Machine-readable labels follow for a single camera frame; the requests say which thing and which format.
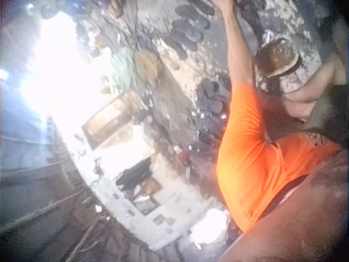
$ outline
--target hanging merchandise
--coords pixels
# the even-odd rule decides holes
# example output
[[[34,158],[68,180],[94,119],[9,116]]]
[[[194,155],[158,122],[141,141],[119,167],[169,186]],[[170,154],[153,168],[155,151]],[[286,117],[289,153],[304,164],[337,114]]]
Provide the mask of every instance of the hanging merchandise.
[[[161,64],[157,56],[148,50],[137,52],[136,65],[139,75],[153,86],[156,85],[157,79],[160,78],[164,70],[163,64]]]
[[[139,82],[139,74],[134,63],[135,51],[129,47],[123,47],[120,52],[114,54],[111,59],[113,65],[113,83],[111,93],[119,95],[133,89]]]

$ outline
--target flip-flop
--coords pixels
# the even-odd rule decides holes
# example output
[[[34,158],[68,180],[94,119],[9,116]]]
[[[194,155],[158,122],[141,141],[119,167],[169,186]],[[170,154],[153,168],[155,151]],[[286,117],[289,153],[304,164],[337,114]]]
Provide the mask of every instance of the flip-flop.
[[[193,42],[199,42],[202,40],[202,33],[195,29],[187,20],[174,20],[172,22],[173,29],[185,33],[186,37]]]
[[[195,5],[200,11],[206,15],[214,16],[214,9],[208,4],[204,3],[201,0],[188,0],[189,3]]]
[[[186,54],[183,47],[179,43],[174,41],[171,37],[163,36],[161,38],[166,45],[175,50],[180,60],[186,60],[188,58],[188,55]]]
[[[190,51],[192,52],[196,52],[197,51],[197,43],[189,40],[185,33],[179,32],[175,29],[171,29],[171,38],[180,43],[181,45],[184,45],[185,47],[187,47]]]
[[[209,21],[200,15],[192,5],[180,5],[175,9],[177,15],[194,21],[194,26],[198,29],[208,29]]]

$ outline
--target orange t-shirt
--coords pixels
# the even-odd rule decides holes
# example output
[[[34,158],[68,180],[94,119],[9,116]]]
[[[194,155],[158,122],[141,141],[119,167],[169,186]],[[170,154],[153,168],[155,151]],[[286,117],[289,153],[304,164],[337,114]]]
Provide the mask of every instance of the orange t-shirt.
[[[271,144],[264,132],[256,90],[236,84],[216,173],[230,213],[242,231],[258,221],[289,182],[311,173],[341,149],[321,135],[307,133],[294,133]]]

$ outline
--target wooden plank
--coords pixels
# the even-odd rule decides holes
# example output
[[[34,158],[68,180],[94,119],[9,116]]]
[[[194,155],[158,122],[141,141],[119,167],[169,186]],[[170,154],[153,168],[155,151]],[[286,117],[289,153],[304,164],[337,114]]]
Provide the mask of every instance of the wooden plank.
[[[33,213],[27,214],[23,217],[20,217],[16,220],[14,220],[12,223],[9,223],[3,227],[0,227],[0,235],[3,235],[5,233],[10,233],[13,230],[23,226],[24,224],[33,221],[39,217],[44,216],[45,214],[49,213],[50,211],[60,207],[63,203],[67,202],[70,199],[73,199],[75,197],[77,197],[78,195],[82,194],[85,190],[87,189],[87,187],[85,187],[84,189],[80,190],[79,192],[72,194],[64,199],[61,199],[53,204],[49,204],[48,206],[44,207],[43,209],[38,209],[35,210]]]

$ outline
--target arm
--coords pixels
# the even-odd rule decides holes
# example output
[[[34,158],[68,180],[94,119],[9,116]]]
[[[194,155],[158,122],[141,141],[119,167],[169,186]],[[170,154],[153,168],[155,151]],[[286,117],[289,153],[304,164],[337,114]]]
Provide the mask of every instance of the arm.
[[[213,2],[222,10],[225,21],[232,87],[238,82],[254,85],[254,63],[237,20],[235,0],[214,0]]]

